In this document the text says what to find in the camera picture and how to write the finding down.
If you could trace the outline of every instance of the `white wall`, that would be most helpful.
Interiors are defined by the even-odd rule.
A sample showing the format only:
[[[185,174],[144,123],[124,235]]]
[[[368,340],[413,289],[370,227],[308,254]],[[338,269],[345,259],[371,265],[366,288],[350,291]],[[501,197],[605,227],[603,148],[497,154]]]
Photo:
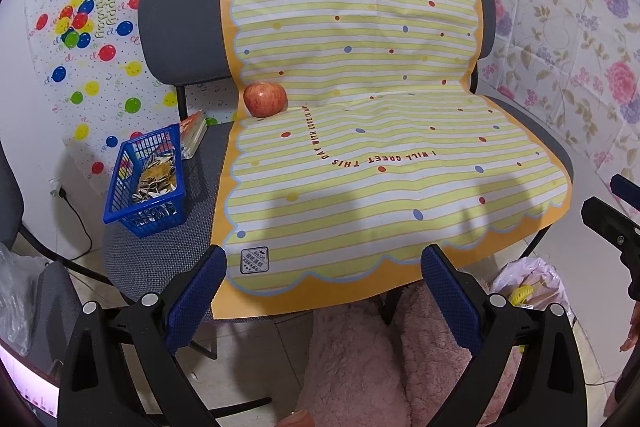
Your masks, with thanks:
[[[0,3],[0,141],[24,198],[23,222],[51,250],[67,258],[88,247],[78,218],[49,194],[60,178],[71,204],[100,247],[104,200],[89,186],[62,143],[33,70],[27,41],[24,0]]]

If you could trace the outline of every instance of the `floral wallpaper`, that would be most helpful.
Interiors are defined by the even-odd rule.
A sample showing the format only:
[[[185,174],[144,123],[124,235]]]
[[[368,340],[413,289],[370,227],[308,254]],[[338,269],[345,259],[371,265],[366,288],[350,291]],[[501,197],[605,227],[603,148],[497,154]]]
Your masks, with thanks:
[[[607,184],[617,173],[640,183],[640,0],[495,0],[495,14],[480,77],[564,137]]]

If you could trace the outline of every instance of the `plastic package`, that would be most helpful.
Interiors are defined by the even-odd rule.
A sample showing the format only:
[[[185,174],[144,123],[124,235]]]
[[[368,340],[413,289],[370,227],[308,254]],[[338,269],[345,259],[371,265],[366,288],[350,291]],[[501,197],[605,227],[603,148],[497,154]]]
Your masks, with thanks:
[[[560,276],[540,257],[525,257],[507,264],[491,283],[490,293],[499,293],[516,306],[534,310],[544,310],[557,302],[564,307],[569,321],[574,321]]]
[[[0,243],[0,338],[21,356],[31,344],[36,285],[46,266],[44,257],[18,255]]]

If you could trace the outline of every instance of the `silver bolt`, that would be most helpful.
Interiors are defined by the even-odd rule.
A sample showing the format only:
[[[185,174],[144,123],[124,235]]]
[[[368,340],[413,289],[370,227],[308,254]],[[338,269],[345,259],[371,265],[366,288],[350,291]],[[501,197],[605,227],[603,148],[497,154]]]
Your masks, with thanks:
[[[564,315],[564,308],[562,308],[562,305],[558,304],[557,302],[551,304],[551,306],[549,306],[549,309],[556,317],[562,317]]]
[[[143,306],[153,306],[158,302],[158,296],[155,293],[148,293],[143,296],[141,302]]]
[[[89,301],[82,306],[82,313],[86,313],[87,315],[92,314],[98,309],[98,305],[95,301]]]
[[[489,297],[489,302],[496,308],[504,308],[507,304],[507,299],[500,294],[494,293]]]

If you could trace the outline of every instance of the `orange border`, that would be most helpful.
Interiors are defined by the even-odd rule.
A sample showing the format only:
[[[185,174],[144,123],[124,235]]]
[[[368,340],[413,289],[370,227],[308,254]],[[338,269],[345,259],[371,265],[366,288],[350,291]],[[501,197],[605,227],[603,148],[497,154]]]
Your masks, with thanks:
[[[241,130],[239,121],[247,116],[242,94],[244,92],[244,84],[240,79],[240,71],[242,64],[238,60],[234,50],[234,39],[238,28],[231,20],[231,4],[233,0],[220,0],[220,9],[222,12],[222,29],[223,38],[225,41],[226,57],[229,63],[229,67],[238,86],[239,99],[238,99],[238,116],[234,122],[233,128],[229,135],[228,149],[225,155],[225,163],[222,169],[222,175],[220,177],[220,189],[218,190],[218,197],[216,199],[215,215],[224,215],[225,219],[222,223],[218,224],[216,233],[214,233],[212,226],[211,242],[214,245],[220,245],[225,240],[225,237],[232,232],[233,227],[226,219],[225,214],[225,201],[233,188],[236,186],[236,182],[231,176],[231,165],[238,158],[239,151],[236,149],[236,139]],[[482,18],[482,1],[476,0],[476,13],[479,17],[479,25],[476,30],[476,52],[469,61],[469,68],[467,70],[467,81],[465,85],[465,79],[461,79],[460,83],[465,88],[466,92],[470,93],[470,79],[474,65],[480,55],[480,49],[482,45],[482,32],[484,31]],[[501,233],[494,230],[488,230],[480,243],[476,245],[473,250],[459,250],[451,245],[443,248],[445,254],[454,266],[460,267],[466,264],[471,264],[476,261],[480,261],[488,255],[480,255],[481,251],[500,251],[504,248],[510,247],[517,241],[521,240],[527,235],[536,233],[538,230],[548,227],[552,223],[560,219],[566,211],[569,209],[571,201],[572,186],[569,175],[560,162],[560,160],[536,137],[529,129],[524,127],[520,122],[513,118],[509,113],[502,110],[491,100],[488,100],[484,96],[478,95],[482,98],[490,107],[498,110],[501,114],[522,129],[527,137],[532,142],[537,143],[542,149],[544,149],[550,158],[551,162],[564,172],[565,179],[567,180],[567,194],[560,207],[549,206],[546,213],[539,218],[533,218],[524,216],[521,222],[511,230],[510,232]],[[262,317],[265,315],[278,315],[285,313],[292,313],[297,311],[306,311],[309,309],[322,306],[319,303],[318,296],[326,295],[332,298],[330,303],[326,305],[336,305],[341,303],[348,303],[366,299],[372,296],[372,289],[375,288],[374,295],[379,293],[381,289],[391,289],[404,284],[409,284],[421,279],[420,264],[398,264],[389,259],[383,259],[380,265],[362,279],[349,283],[339,282],[326,282],[317,279],[313,276],[305,277],[294,288],[285,293],[273,296],[254,296],[249,293],[245,293],[233,286],[227,279],[225,279],[220,286],[216,297],[211,303],[211,311],[216,319],[243,319],[249,317]]]

